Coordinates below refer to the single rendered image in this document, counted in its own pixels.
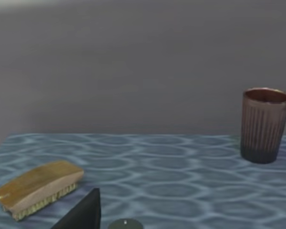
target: plain gray background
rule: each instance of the plain gray background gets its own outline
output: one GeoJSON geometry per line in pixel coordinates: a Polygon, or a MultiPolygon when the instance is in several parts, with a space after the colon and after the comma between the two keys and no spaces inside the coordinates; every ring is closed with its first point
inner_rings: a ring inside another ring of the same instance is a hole
{"type": "Polygon", "coordinates": [[[17,132],[239,134],[286,91],[286,0],[105,0],[0,13],[0,142],[17,132]]]}

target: table surface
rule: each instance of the table surface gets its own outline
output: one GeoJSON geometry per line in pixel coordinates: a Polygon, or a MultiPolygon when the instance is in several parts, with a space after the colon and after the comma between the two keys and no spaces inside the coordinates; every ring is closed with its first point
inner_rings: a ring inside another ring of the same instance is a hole
{"type": "Polygon", "coordinates": [[[243,160],[234,136],[11,135],[0,147],[0,185],[38,165],[69,160],[80,188],[23,222],[0,207],[0,229],[49,229],[93,187],[102,229],[136,218],[147,229],[286,228],[286,136],[275,163],[243,160]]]}

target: scrub brush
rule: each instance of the scrub brush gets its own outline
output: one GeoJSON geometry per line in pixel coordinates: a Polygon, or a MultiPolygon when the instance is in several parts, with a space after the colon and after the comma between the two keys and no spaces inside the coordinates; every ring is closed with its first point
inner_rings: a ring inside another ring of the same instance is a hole
{"type": "Polygon", "coordinates": [[[60,160],[34,168],[0,187],[0,204],[16,220],[37,212],[77,188],[82,168],[60,160]]]}

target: wavy pattern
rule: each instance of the wavy pattern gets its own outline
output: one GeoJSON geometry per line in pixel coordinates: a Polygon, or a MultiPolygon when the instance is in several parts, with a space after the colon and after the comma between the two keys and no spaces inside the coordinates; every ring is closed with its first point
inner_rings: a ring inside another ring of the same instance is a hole
{"type": "Polygon", "coordinates": [[[286,136],[269,165],[243,160],[238,145],[227,135],[12,135],[0,147],[0,185],[57,159],[86,175],[76,192],[21,223],[0,208],[0,229],[49,229],[93,187],[102,229],[124,217],[147,229],[286,229],[286,136]]]}

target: ribbed cup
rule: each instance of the ribbed cup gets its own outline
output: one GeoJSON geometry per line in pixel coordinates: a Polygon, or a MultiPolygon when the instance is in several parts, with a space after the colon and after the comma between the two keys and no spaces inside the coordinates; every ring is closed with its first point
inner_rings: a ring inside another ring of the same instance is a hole
{"type": "Polygon", "coordinates": [[[286,93],[251,88],[243,93],[241,156],[253,163],[276,160],[286,124],[286,93]]]}

